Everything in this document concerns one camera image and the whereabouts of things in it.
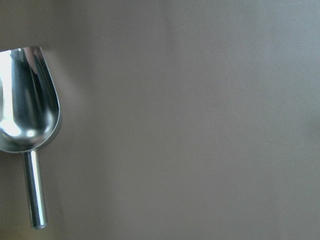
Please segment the steel ice scoop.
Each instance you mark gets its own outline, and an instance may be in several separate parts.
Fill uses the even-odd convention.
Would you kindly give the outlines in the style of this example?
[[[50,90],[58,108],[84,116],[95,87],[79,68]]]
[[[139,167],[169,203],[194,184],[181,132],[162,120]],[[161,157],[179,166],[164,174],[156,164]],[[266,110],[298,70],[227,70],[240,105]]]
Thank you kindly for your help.
[[[38,150],[59,131],[58,95],[42,49],[28,46],[0,53],[0,149],[22,154],[31,227],[47,226]]]

